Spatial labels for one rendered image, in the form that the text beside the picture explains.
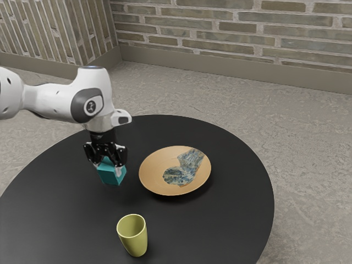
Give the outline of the teal block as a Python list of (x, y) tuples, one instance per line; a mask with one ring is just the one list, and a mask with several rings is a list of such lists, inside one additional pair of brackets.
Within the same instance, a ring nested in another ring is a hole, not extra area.
[(97, 166), (97, 172), (101, 181), (107, 185), (120, 185), (124, 177), (116, 176), (115, 168), (112, 161), (104, 156), (101, 163)]

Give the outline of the tan plate with blue pattern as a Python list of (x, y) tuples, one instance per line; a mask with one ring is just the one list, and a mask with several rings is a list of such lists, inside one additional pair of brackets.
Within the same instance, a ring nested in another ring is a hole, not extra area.
[(141, 183), (149, 191), (166, 196), (190, 193), (211, 174), (211, 162), (200, 150), (169, 146), (144, 159), (139, 169)]

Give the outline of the olive green cup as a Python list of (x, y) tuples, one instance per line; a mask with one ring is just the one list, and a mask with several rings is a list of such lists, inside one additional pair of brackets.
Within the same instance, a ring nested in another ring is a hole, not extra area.
[(121, 243), (132, 257), (140, 257), (146, 253), (148, 236), (143, 216), (128, 214), (122, 217), (117, 223), (116, 230)]

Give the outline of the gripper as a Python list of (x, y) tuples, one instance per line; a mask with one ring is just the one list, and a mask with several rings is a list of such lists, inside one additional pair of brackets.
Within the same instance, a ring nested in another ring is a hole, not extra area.
[(108, 157), (114, 165), (116, 176), (124, 177), (127, 173), (125, 164), (128, 150), (125, 146), (118, 145), (116, 130), (101, 133), (89, 131), (89, 134), (91, 141), (84, 144), (87, 159), (98, 166), (104, 157)]

